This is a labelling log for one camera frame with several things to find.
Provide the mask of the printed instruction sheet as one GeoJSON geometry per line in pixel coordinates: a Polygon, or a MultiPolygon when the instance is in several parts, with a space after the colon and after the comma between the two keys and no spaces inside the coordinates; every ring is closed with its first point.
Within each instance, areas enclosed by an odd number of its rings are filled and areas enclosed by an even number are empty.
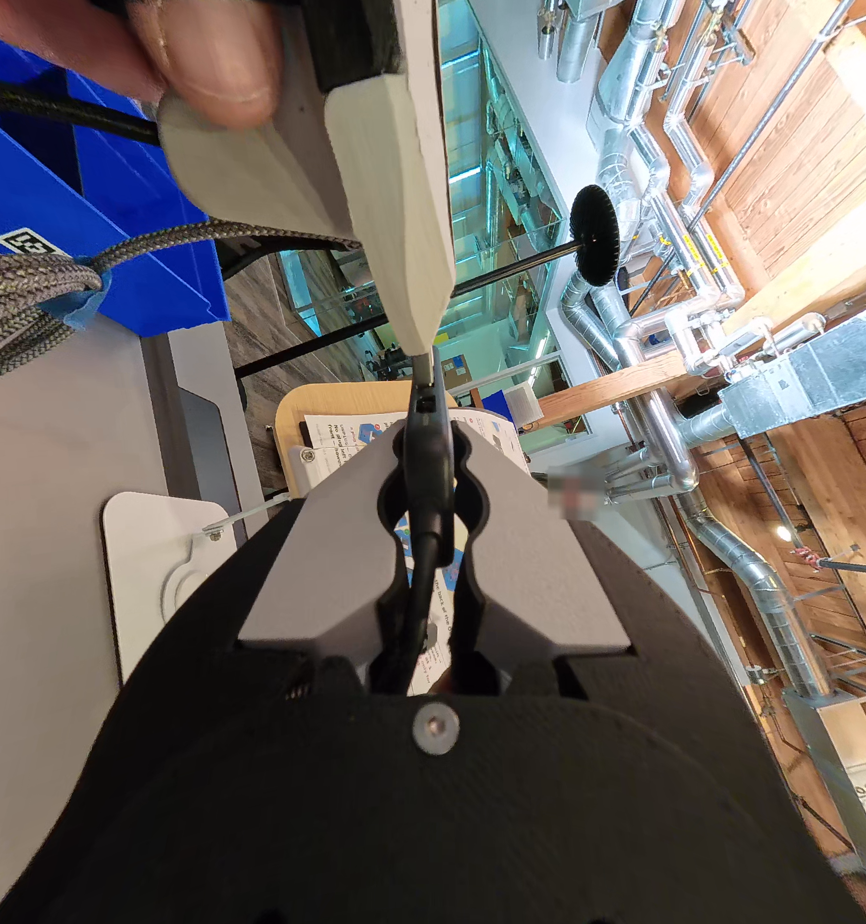
{"type": "MultiPolygon", "coordinates": [[[[297,486],[303,491],[316,487],[360,450],[404,419],[405,413],[400,411],[337,416],[307,415],[303,441],[289,452],[297,486]]],[[[450,409],[450,419],[468,425],[502,456],[529,474],[528,459],[512,422],[473,408],[450,409]]],[[[416,663],[408,689],[410,695],[430,693],[450,667],[453,598],[468,537],[468,531],[459,519],[455,520],[454,536],[452,562],[437,571],[427,620],[426,647],[416,663]]]]}

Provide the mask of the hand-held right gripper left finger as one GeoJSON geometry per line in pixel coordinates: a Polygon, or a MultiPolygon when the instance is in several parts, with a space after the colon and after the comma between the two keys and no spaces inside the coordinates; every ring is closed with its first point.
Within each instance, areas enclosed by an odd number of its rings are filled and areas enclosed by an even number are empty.
{"type": "Polygon", "coordinates": [[[239,632],[254,653],[346,659],[365,691],[370,666],[396,646],[409,584],[381,492],[396,473],[404,422],[313,488],[239,632]]]}

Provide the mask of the black floor lamp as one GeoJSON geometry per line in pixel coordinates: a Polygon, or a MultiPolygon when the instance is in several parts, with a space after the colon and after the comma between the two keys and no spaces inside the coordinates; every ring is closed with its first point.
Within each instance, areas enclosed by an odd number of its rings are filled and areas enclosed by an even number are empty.
{"type": "MultiPolygon", "coordinates": [[[[567,255],[576,257],[577,269],[590,285],[603,286],[612,282],[620,261],[620,228],[611,198],[600,186],[584,187],[577,194],[571,210],[569,228],[571,234],[569,242],[458,283],[453,288],[451,297],[466,295],[567,255]]],[[[375,330],[389,321],[385,313],[380,313],[306,342],[289,346],[235,368],[234,378],[236,381],[241,381],[325,347],[375,330]]]]}

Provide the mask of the rectangular metal duct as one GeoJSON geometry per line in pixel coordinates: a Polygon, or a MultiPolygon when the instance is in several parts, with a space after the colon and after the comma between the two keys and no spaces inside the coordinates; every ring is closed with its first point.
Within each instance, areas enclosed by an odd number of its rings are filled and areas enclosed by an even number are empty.
{"type": "Polygon", "coordinates": [[[740,438],[866,401],[866,310],[721,392],[740,438]]]}

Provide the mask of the silver duct pipes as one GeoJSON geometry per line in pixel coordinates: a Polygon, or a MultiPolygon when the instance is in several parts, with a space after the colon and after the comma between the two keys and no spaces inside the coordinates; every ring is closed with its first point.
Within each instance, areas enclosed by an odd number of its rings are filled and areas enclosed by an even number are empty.
{"type": "MultiPolygon", "coordinates": [[[[707,75],[720,35],[739,42],[732,2],[701,2],[684,50],[665,66],[670,29],[682,2],[636,2],[620,46],[601,75],[594,109],[606,129],[599,182],[619,222],[621,254],[610,272],[588,282],[586,258],[567,285],[560,309],[569,326],[613,371],[636,372],[652,356],[646,342],[666,334],[665,359],[684,372],[722,373],[734,383],[824,331],[815,313],[784,331],[755,316],[730,333],[726,323],[745,298],[727,255],[705,219],[716,195],[712,167],[686,117],[690,96],[707,75]],[[670,307],[632,316],[615,284],[618,268],[643,234],[671,259],[690,294],[670,307]]],[[[740,436],[738,411],[724,404],[683,418],[666,387],[626,401],[645,445],[606,470],[607,502],[675,498],[693,535],[748,588],[792,689],[806,699],[832,694],[828,672],[808,639],[790,592],[766,560],[716,520],[697,490],[692,450],[724,435],[740,436]]]]}

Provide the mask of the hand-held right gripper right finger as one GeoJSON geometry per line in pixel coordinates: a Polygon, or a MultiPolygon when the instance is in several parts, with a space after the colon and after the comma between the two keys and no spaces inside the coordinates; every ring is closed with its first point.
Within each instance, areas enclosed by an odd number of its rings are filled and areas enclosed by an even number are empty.
{"type": "Polygon", "coordinates": [[[467,424],[452,426],[467,537],[453,598],[450,688],[497,695],[531,664],[628,653],[632,641],[547,490],[467,424]]]}

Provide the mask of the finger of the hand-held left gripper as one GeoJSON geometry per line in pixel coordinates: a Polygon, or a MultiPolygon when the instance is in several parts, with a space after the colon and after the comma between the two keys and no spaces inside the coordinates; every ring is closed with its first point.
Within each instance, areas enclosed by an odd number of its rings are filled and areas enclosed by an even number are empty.
{"type": "Polygon", "coordinates": [[[436,2],[383,2],[397,55],[332,89],[325,125],[347,205],[404,353],[430,352],[456,282],[436,2]]]}
{"type": "Polygon", "coordinates": [[[190,202],[211,217],[354,241],[321,96],[290,96],[245,130],[210,123],[179,96],[159,108],[162,150],[190,202]]]}

